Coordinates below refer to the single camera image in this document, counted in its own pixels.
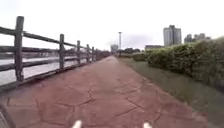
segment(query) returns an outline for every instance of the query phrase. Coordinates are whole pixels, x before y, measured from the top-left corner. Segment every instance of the fence post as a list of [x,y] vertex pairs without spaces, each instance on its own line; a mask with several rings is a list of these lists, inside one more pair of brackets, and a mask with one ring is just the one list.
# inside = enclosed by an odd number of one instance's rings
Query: fence post
[[99,57],[100,57],[99,54],[100,54],[100,50],[97,49],[97,50],[96,50],[96,60],[97,60],[97,61],[100,60],[100,59],[99,59]]
[[77,63],[78,63],[78,65],[80,65],[80,41],[78,40],[77,41],[77,51],[76,51],[77,53],[76,53],[76,56],[77,56]]
[[76,52],[77,52],[77,45],[74,46],[74,57],[77,57],[77,55],[76,55],[77,53]]
[[22,38],[23,38],[23,23],[24,17],[18,16],[16,19],[15,38],[14,38],[14,64],[16,80],[22,82],[23,76],[23,56],[22,56]]
[[86,45],[86,62],[89,63],[89,44]]
[[92,62],[94,61],[94,54],[95,54],[94,47],[92,47]]
[[97,61],[97,53],[98,53],[98,49],[95,50],[95,59]]
[[64,69],[64,34],[60,34],[60,50],[59,50],[59,58],[60,58],[60,69]]

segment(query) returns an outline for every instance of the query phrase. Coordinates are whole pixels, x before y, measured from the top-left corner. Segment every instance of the bush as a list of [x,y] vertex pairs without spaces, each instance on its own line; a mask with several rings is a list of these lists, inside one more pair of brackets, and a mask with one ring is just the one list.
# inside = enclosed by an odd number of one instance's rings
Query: bush
[[126,53],[126,54],[133,54],[135,52],[140,52],[140,49],[126,48],[124,50],[121,50],[121,53]]
[[153,49],[147,51],[147,62],[224,89],[224,40]]
[[134,53],[132,57],[135,61],[146,61],[146,55],[144,52]]
[[121,58],[132,58],[132,54],[128,54],[128,53],[121,53]]

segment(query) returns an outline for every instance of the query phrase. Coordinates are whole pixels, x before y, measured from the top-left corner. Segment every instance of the stone tile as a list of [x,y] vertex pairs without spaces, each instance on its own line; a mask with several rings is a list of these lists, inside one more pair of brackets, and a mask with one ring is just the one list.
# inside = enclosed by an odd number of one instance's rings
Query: stone tile
[[90,85],[87,86],[87,85],[85,85],[85,84],[82,84],[82,85],[80,85],[80,84],[78,84],[78,85],[68,85],[68,87],[70,87],[70,88],[72,88],[72,89],[76,89],[76,90],[78,90],[78,91],[80,91],[80,92],[87,92],[87,91],[89,91],[90,88],[91,88]]
[[40,121],[38,109],[35,107],[7,107],[6,110],[18,128]]
[[157,95],[157,93],[153,92],[153,91],[150,91],[150,90],[148,90],[148,88],[144,87],[144,88],[140,88],[140,89],[135,90],[135,91],[125,93],[124,95],[128,98],[131,98],[131,97],[150,98],[150,97],[152,97],[152,95]]
[[91,91],[108,91],[111,90],[113,87],[104,86],[104,85],[95,85],[91,87]]
[[87,126],[85,128],[111,128],[111,127],[109,127],[109,126],[93,126],[93,127]]
[[133,87],[133,86],[123,86],[123,87],[119,87],[119,88],[114,89],[114,91],[124,94],[124,93],[135,91],[137,89],[138,88]]
[[117,93],[113,90],[99,90],[90,92],[93,99],[124,99],[124,95]]
[[145,122],[150,122],[150,115],[140,108],[131,110],[112,119],[109,124],[112,128],[143,128]]
[[128,100],[144,109],[144,111],[148,115],[150,115],[150,121],[152,122],[160,115],[160,112],[162,111],[161,104],[157,100],[151,100],[141,97],[132,97]]
[[119,87],[126,86],[125,84],[116,80],[116,77],[115,78],[111,78],[111,76],[108,76],[108,77],[110,77],[110,79],[109,80],[107,79],[106,81],[104,81],[105,85],[110,86],[111,88],[119,88]]
[[59,104],[40,103],[38,107],[42,120],[53,124],[67,125],[73,113],[73,107]]
[[37,101],[40,102],[56,102],[64,97],[70,89],[65,86],[48,85],[44,87],[37,95]]
[[59,75],[55,75],[55,76],[51,76],[43,81],[41,81],[41,83],[47,87],[47,86],[65,86],[65,82],[63,81],[63,79],[61,78],[61,76],[64,76],[65,74],[59,74]]
[[9,95],[9,106],[36,106],[36,97],[43,89],[40,84],[19,88]]
[[75,86],[90,86],[92,81],[94,82],[94,79],[86,77],[85,74],[78,74],[78,72],[76,72],[76,74],[70,77],[65,77],[64,81],[68,86],[75,87]]
[[141,108],[144,108],[146,111],[155,111],[159,112],[162,109],[162,103],[157,98],[155,94],[148,95],[137,95],[131,98],[128,98],[129,101],[137,104]]
[[73,89],[68,91],[68,93],[57,102],[65,105],[77,106],[89,100],[91,100],[91,98],[88,93],[81,93]]
[[126,100],[95,100],[76,108],[70,122],[82,120],[84,126],[103,125],[111,118],[125,113],[136,106]]
[[56,124],[48,124],[48,123],[40,122],[34,125],[29,125],[25,128],[66,128],[66,127],[61,125],[56,125]]
[[126,86],[134,86],[134,87],[141,87],[142,84],[138,81],[136,81],[136,79],[126,79],[126,80],[120,80],[123,84],[125,84]]

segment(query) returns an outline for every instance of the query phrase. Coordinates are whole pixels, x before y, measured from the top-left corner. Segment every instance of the building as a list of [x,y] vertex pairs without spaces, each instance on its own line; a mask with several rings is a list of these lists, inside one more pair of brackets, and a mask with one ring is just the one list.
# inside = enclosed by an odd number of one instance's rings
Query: building
[[169,28],[164,28],[163,36],[165,46],[181,44],[181,29],[175,28],[174,25],[170,25]]
[[110,46],[110,51],[111,51],[111,53],[115,54],[115,53],[118,52],[118,50],[119,50],[119,46],[118,46],[117,44],[112,44],[112,45]]
[[185,38],[184,38],[184,43],[186,42],[193,42],[193,38],[191,34],[188,34]]
[[149,49],[156,49],[156,48],[162,48],[163,46],[161,45],[145,45],[145,51]]
[[194,34],[194,38],[192,38],[191,34],[188,34],[184,38],[184,43],[198,42],[198,41],[208,41],[208,40],[211,40],[211,38],[207,37],[204,33]]

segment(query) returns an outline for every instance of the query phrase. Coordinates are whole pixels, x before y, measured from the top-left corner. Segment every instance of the paved path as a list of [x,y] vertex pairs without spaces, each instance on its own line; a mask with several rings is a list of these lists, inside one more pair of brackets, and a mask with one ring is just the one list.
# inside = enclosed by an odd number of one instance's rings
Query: paved path
[[149,80],[108,57],[1,97],[18,128],[205,128],[206,121]]

